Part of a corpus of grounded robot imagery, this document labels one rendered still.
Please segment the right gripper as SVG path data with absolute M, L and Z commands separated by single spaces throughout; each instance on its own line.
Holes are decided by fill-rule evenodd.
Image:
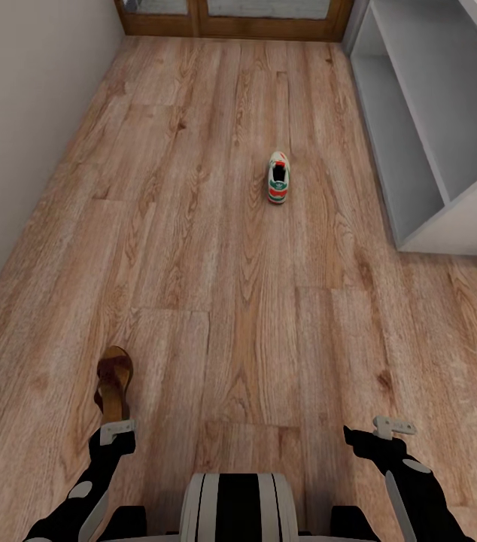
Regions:
M 348 445 L 353 446 L 355 455 L 360 458 L 373 460 L 377 467 L 377 458 L 384 449 L 395 449 L 403 455 L 408 455 L 406 452 L 406 443 L 396 437 L 393 437 L 392 440 L 379 439 L 373 433 L 351 430 L 346 425 L 343 427 L 343 431 L 345 441 Z

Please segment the sandal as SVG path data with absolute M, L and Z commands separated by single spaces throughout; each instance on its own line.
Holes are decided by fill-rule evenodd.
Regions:
M 126 393 L 133 377 L 131 357 L 119 346 L 107 347 L 97 367 L 99 383 L 93 395 L 103 414 L 102 424 L 129 419 Z

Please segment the gym shoe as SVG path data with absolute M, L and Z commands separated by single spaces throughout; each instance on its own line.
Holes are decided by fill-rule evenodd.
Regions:
M 274 153 L 269 161 L 268 200 L 274 204 L 284 204 L 289 184 L 290 167 L 284 153 Z

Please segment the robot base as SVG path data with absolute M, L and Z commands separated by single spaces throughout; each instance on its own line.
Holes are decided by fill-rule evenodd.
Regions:
M 330 536 L 311 535 L 299 531 L 299 542 L 376 542 L 371 526 L 359 507 L 334 506 Z M 178 542 L 178 531 L 146 537 L 147 520 L 144 507 L 122 506 L 114 511 L 105 532 L 96 542 Z

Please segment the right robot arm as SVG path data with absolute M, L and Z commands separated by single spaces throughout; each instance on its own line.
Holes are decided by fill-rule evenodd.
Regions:
M 385 475 L 385 484 L 405 542 L 475 542 L 465 537 L 448 511 L 445 495 L 433 472 L 406 452 L 406 443 L 391 431 L 415 434 L 409 421 L 376 416 L 377 430 L 343 427 L 345 441 L 357 457 L 368 458 Z

